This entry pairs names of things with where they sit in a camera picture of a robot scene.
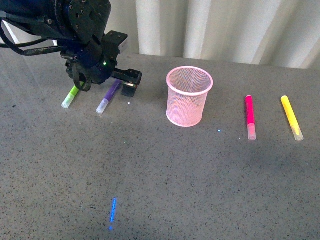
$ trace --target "yellow marker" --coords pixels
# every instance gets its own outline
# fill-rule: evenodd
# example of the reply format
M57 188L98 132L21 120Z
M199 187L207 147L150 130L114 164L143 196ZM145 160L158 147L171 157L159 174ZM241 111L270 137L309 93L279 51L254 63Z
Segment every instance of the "yellow marker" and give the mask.
M300 130L298 121L296 119L295 113L291 107L289 98L287 96L283 96L281 97L281 102L283 105L283 108L285 110L285 114L289 120L289 124L291 126L293 135L294 135L294 139L297 141L302 141L304 139L304 136L302 135L302 132Z

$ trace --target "cable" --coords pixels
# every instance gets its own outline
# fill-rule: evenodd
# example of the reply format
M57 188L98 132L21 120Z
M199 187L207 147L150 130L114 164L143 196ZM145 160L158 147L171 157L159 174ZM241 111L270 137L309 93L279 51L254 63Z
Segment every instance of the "cable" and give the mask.
M67 46L50 46L50 47L43 47L43 48L36 48L36 49L28 49L28 50L21 50L15 44L13 44L6 36L5 31L1 26L2 20L0 21L0 37L2 38L3 42L14 52L22 56L36 56L36 55L44 55L44 54L52 54L57 52L62 52L67 50Z
M21 43L21 44L15 44L15 46L17 48L25 48L25 47L30 47L30 46L33 46L33 45L37 45L37 44L41 44L45 41L47 41L48 39L38 39L38 40L35 40L35 41L31 41L31 42L26 42L26 43ZM9 47L6 45L6 44L3 44L3 43L0 43L0 48L1 49L9 49Z

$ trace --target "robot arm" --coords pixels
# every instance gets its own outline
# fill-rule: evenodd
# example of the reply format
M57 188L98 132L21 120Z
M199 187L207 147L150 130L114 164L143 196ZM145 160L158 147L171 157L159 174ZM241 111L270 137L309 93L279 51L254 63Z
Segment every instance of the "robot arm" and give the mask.
M142 73L116 68L128 35L115 31L104 34L110 12L109 0L1 0L0 37L5 45L0 47L23 56L60 52L66 59L66 72L79 90L87 92L92 84L114 77L124 81L122 94L133 97ZM6 37L2 20L42 39L15 45ZM58 46L19 49L45 40L56 40Z

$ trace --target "speckled table surface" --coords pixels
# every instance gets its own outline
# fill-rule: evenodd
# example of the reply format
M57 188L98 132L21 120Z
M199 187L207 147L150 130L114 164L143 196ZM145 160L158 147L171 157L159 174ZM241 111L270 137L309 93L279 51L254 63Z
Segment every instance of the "speckled table surface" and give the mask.
M63 109L73 82L58 54L0 51L0 239L320 239L319 72L144 55L118 62L142 71L141 85L99 117L111 81ZM166 116L166 75L184 65L214 79L190 128Z

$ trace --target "mesh pencil holder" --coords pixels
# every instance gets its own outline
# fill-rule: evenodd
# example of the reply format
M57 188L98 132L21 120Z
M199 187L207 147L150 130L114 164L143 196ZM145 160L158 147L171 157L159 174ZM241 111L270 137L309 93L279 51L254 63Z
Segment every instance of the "mesh pencil holder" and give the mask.
M180 127L197 125L202 119L208 92L214 85L210 74L198 67L181 66L168 73L166 83L169 87L168 119Z

